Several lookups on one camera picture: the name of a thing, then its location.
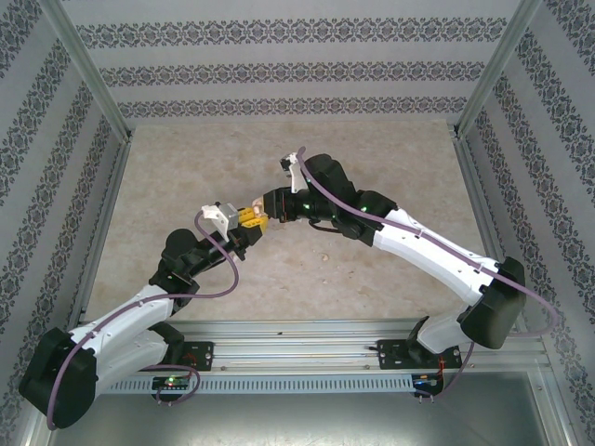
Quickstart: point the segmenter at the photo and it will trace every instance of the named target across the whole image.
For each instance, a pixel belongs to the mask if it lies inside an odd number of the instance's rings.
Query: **speckled surface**
[[[86,319],[135,294],[153,275],[169,232],[192,228],[203,204],[243,207],[288,185],[279,159],[302,145],[306,156],[326,152],[338,159],[356,188],[377,190],[443,236],[483,251],[444,121],[142,125]],[[175,318],[410,318],[438,314],[460,302],[399,257],[312,230],[306,221],[271,222],[239,269],[240,285],[232,295],[191,302]],[[206,293],[231,280],[227,266],[197,278]]]

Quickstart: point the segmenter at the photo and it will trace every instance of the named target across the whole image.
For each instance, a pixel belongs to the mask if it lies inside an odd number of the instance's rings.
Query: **patterned wallpaper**
[[[519,0],[63,3],[129,125],[456,122]]]
[[[65,327],[120,150],[39,5],[0,6],[0,445],[40,335]]]
[[[502,251],[560,312],[546,341],[579,444],[595,443],[594,23],[588,2],[545,2],[467,135]]]

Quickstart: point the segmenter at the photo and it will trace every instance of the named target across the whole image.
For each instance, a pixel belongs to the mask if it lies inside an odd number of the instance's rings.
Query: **enclosure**
[[[595,443],[592,0],[0,8],[1,444]],[[458,297],[397,256],[271,220],[235,292],[171,320],[214,345],[197,396],[159,407],[135,374],[50,434],[19,394],[41,336],[126,302],[201,206],[289,186],[279,160],[302,146],[472,253],[521,261],[558,325],[477,348],[452,393],[418,404],[414,371],[368,348]],[[515,331],[548,322],[528,299]]]

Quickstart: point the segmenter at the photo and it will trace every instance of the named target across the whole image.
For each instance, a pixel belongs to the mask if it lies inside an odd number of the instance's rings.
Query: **beige floor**
[[[377,190],[420,222],[483,251],[444,121],[137,128],[86,319],[125,302],[154,273],[167,234],[191,228],[201,205],[242,207],[288,185],[278,160],[306,146],[341,161],[356,188]],[[396,256],[306,221],[270,224],[229,296],[194,301],[176,319],[316,320],[421,317],[458,304],[445,286]],[[220,266],[201,291],[231,283]]]

